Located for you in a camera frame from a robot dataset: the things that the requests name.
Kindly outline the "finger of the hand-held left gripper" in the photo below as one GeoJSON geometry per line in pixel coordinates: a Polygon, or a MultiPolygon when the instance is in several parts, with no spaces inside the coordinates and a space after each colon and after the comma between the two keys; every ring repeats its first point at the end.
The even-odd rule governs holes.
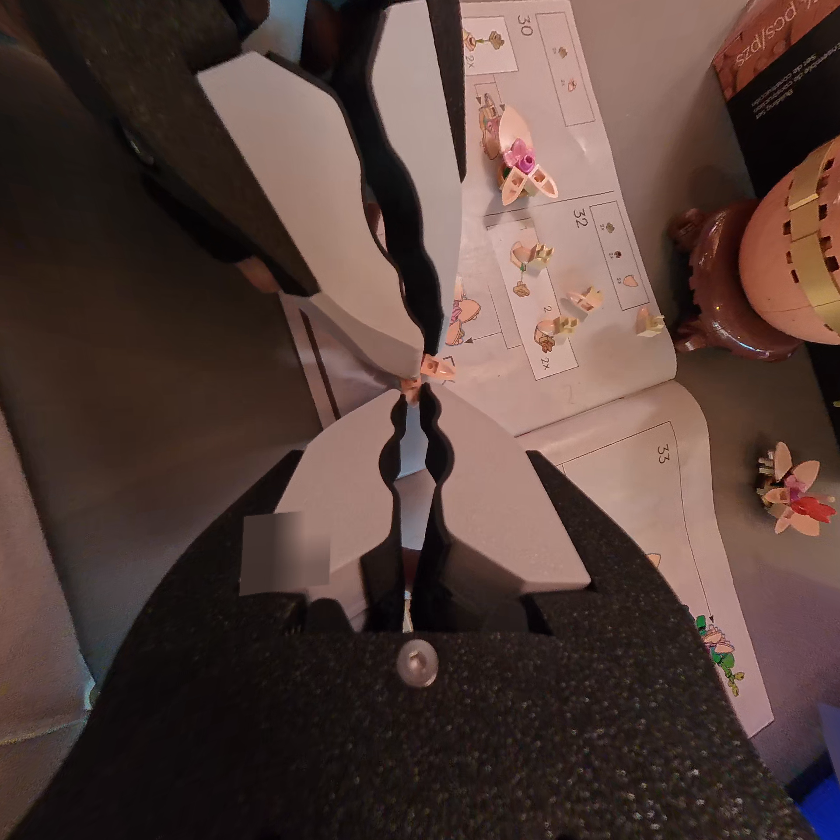
{"type": "Polygon", "coordinates": [[[298,306],[374,367],[418,377],[424,336],[369,227],[360,156],[336,97],[255,52],[196,79],[316,283],[293,296],[298,306]]]}
{"type": "Polygon", "coordinates": [[[382,9],[368,35],[354,127],[408,311],[435,355],[455,295],[461,184],[427,3],[382,9]]]}

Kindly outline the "half-built peach pink flower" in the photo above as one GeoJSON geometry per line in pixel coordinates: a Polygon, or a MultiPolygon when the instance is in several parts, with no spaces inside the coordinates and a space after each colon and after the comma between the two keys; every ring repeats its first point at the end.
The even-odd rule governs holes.
{"type": "Polygon", "coordinates": [[[559,198],[551,174],[539,162],[526,120],[513,107],[486,94],[479,110],[482,149],[497,164],[497,186],[503,207],[524,198],[559,198]]]}

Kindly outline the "grey desk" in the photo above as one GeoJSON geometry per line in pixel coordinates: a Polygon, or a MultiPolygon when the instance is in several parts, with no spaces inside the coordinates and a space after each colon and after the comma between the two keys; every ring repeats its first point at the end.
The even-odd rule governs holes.
{"type": "MultiPolygon", "coordinates": [[[[665,228],[749,192],[711,58],[744,2],[573,2],[647,276],[666,317],[686,271],[665,228]]],[[[205,526],[320,429],[279,299],[199,248],[137,161],[36,53],[2,39],[2,405],[94,679],[205,526]]],[[[838,450],[806,352],[678,357],[707,418],[715,508],[789,783],[838,705],[838,520],[773,534],[754,454],[838,450]]]]}

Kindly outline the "black brick set box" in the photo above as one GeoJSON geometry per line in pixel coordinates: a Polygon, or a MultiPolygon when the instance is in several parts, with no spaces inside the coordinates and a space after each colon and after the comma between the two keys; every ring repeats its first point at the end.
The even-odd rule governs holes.
{"type": "MultiPolygon", "coordinates": [[[[713,60],[757,199],[839,138],[839,2],[751,2],[713,60]]],[[[838,345],[808,343],[838,433],[838,345]]]]}

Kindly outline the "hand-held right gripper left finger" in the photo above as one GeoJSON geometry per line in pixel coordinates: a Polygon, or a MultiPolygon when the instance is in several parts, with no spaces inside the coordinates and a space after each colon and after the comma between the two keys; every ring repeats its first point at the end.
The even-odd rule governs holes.
{"type": "Polygon", "coordinates": [[[386,446],[402,438],[390,390],[327,427],[306,447],[276,508],[276,586],[352,589],[361,560],[390,536],[393,494],[382,475],[386,446]]]}

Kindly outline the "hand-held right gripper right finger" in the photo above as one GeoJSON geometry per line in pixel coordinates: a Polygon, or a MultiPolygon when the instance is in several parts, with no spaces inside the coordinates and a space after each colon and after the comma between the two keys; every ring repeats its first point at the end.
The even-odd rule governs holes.
{"type": "Polygon", "coordinates": [[[452,595],[586,588],[591,576],[517,439],[446,385],[423,386],[420,416],[443,542],[433,577],[452,595]]]}

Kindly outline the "peach brick pot gold band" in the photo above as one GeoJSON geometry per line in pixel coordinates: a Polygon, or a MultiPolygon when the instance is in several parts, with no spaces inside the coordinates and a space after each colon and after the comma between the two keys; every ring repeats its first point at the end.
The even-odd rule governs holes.
{"type": "Polygon", "coordinates": [[[839,344],[839,138],[811,152],[757,205],[739,252],[740,279],[770,326],[839,344]]]}

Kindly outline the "open instruction booklet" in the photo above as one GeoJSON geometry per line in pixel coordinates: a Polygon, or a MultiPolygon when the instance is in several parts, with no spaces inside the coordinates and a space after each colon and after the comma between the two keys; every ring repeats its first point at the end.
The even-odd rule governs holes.
{"type": "MultiPolygon", "coordinates": [[[[354,127],[354,79],[381,10],[364,11],[343,47],[337,97],[354,127]]],[[[479,42],[478,76],[455,97],[486,95],[526,120],[559,198],[504,207],[497,164],[467,150],[461,235],[451,318],[438,351],[454,362],[455,394],[537,449],[636,541],[688,608],[748,735],[773,720],[758,661],[734,590],[711,497],[706,421],[674,383],[675,352],[662,337],[636,335],[637,310],[658,312],[638,260],[612,150],[590,96],[568,2],[503,3],[467,17],[479,42]],[[520,272],[516,242],[553,247],[547,268],[520,272]],[[603,305],[584,312],[571,291],[595,287],[603,305]],[[562,343],[536,343],[544,319],[580,320],[562,343]]],[[[480,126],[467,141],[481,138],[480,126]]]]}

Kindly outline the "blue plastic bin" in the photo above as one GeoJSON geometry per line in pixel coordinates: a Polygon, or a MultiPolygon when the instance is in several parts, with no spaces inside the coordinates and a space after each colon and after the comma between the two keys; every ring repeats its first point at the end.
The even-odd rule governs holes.
{"type": "Polygon", "coordinates": [[[817,708],[824,751],[791,783],[791,798],[820,838],[839,838],[839,709],[817,708]]]}

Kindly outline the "peach flower with red piece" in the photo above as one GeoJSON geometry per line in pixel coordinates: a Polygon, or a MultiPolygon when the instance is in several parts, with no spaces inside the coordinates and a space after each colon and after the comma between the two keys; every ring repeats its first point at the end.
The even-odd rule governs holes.
{"type": "Polygon", "coordinates": [[[814,459],[797,461],[788,444],[776,442],[758,458],[755,494],[763,511],[773,520],[773,532],[798,533],[817,538],[823,526],[838,513],[838,498],[814,489],[821,464],[814,459]]]}

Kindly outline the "person's left hand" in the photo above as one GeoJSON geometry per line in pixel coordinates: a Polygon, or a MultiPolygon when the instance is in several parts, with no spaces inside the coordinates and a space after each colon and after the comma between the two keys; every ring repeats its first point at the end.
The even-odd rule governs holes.
{"type": "Polygon", "coordinates": [[[261,259],[251,256],[237,262],[236,267],[248,282],[260,292],[265,294],[279,293],[280,286],[277,280],[261,259]]]}

